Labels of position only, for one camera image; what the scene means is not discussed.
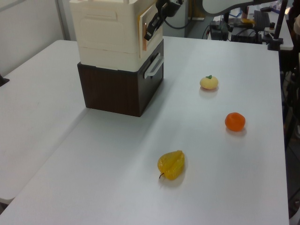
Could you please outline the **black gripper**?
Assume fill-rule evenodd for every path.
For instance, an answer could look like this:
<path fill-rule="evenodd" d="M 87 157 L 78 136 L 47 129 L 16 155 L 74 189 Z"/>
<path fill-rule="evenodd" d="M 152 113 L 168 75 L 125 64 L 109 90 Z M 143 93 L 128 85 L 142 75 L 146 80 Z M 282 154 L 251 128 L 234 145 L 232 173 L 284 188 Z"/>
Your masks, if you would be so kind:
<path fill-rule="evenodd" d="M 162 18 L 173 17 L 182 5 L 181 0 L 157 0 L 156 8 L 158 14 L 155 14 L 152 20 L 146 27 L 145 40 L 151 40 L 155 32 L 160 28 L 163 23 Z"/>

